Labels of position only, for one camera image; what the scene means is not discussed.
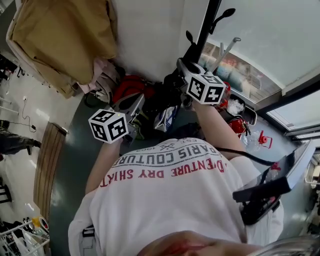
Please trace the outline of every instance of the cable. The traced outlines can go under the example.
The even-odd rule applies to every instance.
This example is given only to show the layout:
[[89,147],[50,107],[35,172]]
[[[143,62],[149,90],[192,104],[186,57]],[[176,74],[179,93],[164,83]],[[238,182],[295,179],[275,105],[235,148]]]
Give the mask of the cable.
[[23,126],[29,126],[29,131],[31,133],[35,133],[37,131],[36,127],[34,125],[30,125],[30,121],[31,121],[31,118],[30,116],[26,115],[24,117],[24,111],[25,111],[25,107],[26,107],[26,104],[27,104],[27,99],[24,100],[24,105],[23,105],[23,109],[22,109],[22,118],[24,120],[26,120],[27,118],[29,118],[29,124],[23,124],[23,123],[20,123],[20,122],[12,122],[12,124],[19,124],[19,125],[23,125]]
[[238,151],[238,150],[222,148],[222,147],[216,147],[215,149],[218,150],[218,151],[223,151],[223,152],[228,152],[228,153],[235,153],[235,154],[247,157],[247,158],[251,159],[252,161],[255,161],[255,162],[257,162],[257,163],[259,163],[261,165],[264,165],[264,166],[272,166],[275,163],[275,162],[272,162],[272,161],[267,161],[267,160],[260,159],[260,158],[254,156],[252,154],[249,154],[248,152],[245,152],[245,151]]

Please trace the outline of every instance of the black strap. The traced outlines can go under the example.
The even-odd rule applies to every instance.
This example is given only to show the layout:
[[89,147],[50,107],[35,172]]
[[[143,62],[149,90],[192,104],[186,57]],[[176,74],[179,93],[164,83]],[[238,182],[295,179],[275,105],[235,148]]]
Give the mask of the black strap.
[[91,238],[95,236],[95,228],[94,225],[90,225],[88,227],[86,227],[83,231],[82,231],[82,237],[84,238]]
[[267,161],[267,160],[260,159],[260,158],[254,156],[252,154],[249,154],[248,152],[245,152],[245,151],[238,151],[238,150],[229,149],[229,148],[222,148],[222,147],[216,147],[215,149],[218,150],[218,151],[228,152],[228,153],[235,153],[235,154],[247,157],[247,158],[251,159],[252,161],[255,161],[255,162],[257,162],[257,163],[259,163],[261,165],[264,165],[264,166],[272,166],[275,163],[275,162],[272,162],[272,161]]

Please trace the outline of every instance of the beige cloth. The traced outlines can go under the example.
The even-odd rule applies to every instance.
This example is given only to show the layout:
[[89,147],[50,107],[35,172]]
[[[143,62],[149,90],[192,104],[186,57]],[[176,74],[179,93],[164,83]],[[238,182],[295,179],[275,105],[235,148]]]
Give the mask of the beige cloth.
[[21,49],[21,47],[16,42],[12,40],[13,31],[17,23],[16,21],[20,15],[22,7],[23,5],[21,4],[17,8],[17,11],[13,17],[13,20],[11,21],[11,24],[6,33],[6,38],[5,38],[6,43],[8,44],[8,46],[10,47],[11,51],[14,53],[16,58],[18,59],[18,65],[20,65],[24,71],[26,71],[28,74],[31,74],[40,83],[45,84],[46,86],[49,86],[48,82],[37,70],[33,60],[28,55],[26,55],[26,53]]
[[91,82],[96,57],[116,56],[110,0],[27,0],[15,22],[11,40],[66,98],[73,82]]

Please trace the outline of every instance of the metal rack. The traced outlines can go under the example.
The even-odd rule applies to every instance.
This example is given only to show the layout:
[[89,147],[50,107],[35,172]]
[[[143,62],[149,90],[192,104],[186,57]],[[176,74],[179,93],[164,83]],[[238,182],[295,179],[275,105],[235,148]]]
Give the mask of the metal rack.
[[[42,227],[33,226],[32,232],[24,229],[33,225],[30,220],[22,225],[0,233],[0,255],[4,256],[45,256],[43,247],[50,242],[49,232]],[[21,230],[18,238],[16,231]]]

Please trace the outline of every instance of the gray floor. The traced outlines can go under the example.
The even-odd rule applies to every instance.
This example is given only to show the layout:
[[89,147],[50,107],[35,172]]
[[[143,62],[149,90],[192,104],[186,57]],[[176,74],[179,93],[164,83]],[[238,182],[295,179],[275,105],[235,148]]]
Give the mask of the gray floor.
[[[89,117],[99,108],[103,108],[103,105],[88,108],[83,101],[80,103],[62,147],[50,201],[50,247],[53,256],[69,255],[68,227],[85,194],[87,178],[102,145],[102,142],[93,138],[88,124]],[[193,112],[181,110],[173,129],[196,120]],[[265,160],[276,161],[295,149],[294,144],[263,120],[257,122],[255,129],[264,130],[266,136],[272,137],[273,145],[271,149],[263,148],[254,155]],[[153,146],[156,143],[156,140],[137,141],[131,150]],[[265,166],[259,164],[256,167],[260,171],[266,169]],[[285,208],[282,238],[296,236],[302,230],[306,218],[305,208],[308,203],[308,194],[309,187],[305,186],[301,180],[301,183],[292,192],[282,197]]]

